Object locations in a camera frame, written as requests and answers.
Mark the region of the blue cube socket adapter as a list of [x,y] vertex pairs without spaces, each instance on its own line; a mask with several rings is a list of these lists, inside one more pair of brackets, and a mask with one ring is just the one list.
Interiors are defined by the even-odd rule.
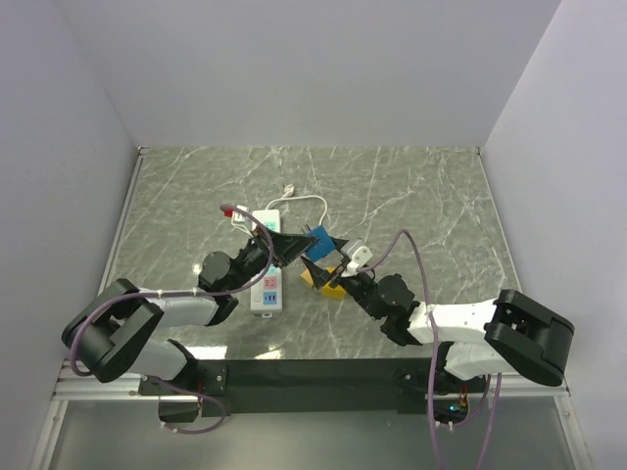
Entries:
[[302,231],[306,236],[315,238],[315,243],[305,251],[305,256],[309,260],[317,262],[336,251],[331,241],[332,236],[323,225],[318,225],[314,228],[304,225]]

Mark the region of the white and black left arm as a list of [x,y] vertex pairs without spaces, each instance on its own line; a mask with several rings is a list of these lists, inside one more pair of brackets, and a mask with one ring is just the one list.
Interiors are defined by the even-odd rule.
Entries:
[[236,294],[262,284],[271,269],[287,266],[315,243],[310,234],[258,227],[236,257],[208,254],[190,290],[141,289],[126,278],[115,280],[62,333],[72,372],[102,383],[134,372],[176,394],[194,390],[201,380],[198,359],[176,340],[153,340],[153,333],[161,327],[221,324],[238,306]]

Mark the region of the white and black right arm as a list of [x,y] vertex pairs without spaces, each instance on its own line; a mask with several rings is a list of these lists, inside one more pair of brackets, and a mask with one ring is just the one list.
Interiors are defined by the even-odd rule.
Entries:
[[302,257],[314,286],[341,287],[399,346],[433,345],[430,379],[438,389],[508,372],[543,386],[562,384],[575,327],[550,308],[512,289],[470,304],[419,301],[400,274],[374,276],[375,263],[362,240],[332,243],[342,255],[333,270]]

